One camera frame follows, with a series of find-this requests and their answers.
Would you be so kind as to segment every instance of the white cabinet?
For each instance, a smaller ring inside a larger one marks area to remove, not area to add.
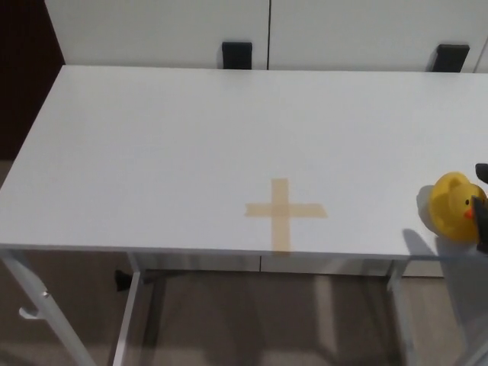
[[[440,43],[469,43],[473,72],[488,37],[479,0],[272,2],[270,69],[425,71]]]
[[[216,68],[225,40],[265,69],[268,0],[46,0],[66,64]]]

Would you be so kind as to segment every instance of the masking tape cross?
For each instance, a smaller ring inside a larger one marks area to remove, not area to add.
[[[289,252],[290,217],[325,218],[327,213],[321,204],[290,204],[288,200],[288,180],[271,180],[270,204],[247,204],[247,217],[271,218],[271,244],[274,252]]]

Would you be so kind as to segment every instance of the rubber duck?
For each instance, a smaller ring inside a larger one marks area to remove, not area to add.
[[[486,201],[483,189],[459,172],[445,174],[435,183],[429,198],[429,213],[439,234],[456,242],[478,240],[473,197],[483,204]]]

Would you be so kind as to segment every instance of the white table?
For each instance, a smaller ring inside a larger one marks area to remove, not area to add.
[[[93,361],[21,251],[129,253],[115,364],[153,253],[393,259],[412,364],[407,261],[479,257],[439,242],[417,196],[449,171],[476,179],[487,100],[488,75],[64,66],[0,190],[2,257],[80,364]],[[327,218],[246,216],[276,202],[275,179]]]

